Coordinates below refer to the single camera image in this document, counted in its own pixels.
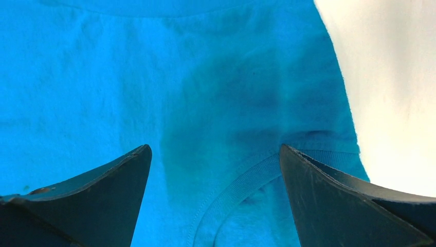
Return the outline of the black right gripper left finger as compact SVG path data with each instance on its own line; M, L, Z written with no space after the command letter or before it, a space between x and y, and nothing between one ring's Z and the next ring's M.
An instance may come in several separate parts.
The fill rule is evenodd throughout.
M130 246L152 150L119 158L26 195L1 197L1 246Z

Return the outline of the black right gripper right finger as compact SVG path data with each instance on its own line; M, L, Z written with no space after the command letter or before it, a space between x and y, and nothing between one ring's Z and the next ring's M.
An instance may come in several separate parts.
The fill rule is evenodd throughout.
M302 246L435 246L435 198L384 188L283 145L280 168Z

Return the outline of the bright blue t shirt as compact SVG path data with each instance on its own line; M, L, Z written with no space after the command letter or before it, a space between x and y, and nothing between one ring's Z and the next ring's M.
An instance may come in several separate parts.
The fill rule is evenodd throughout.
M313 1L1 1L1 193L142 144L133 246L299 246L282 144L368 179Z

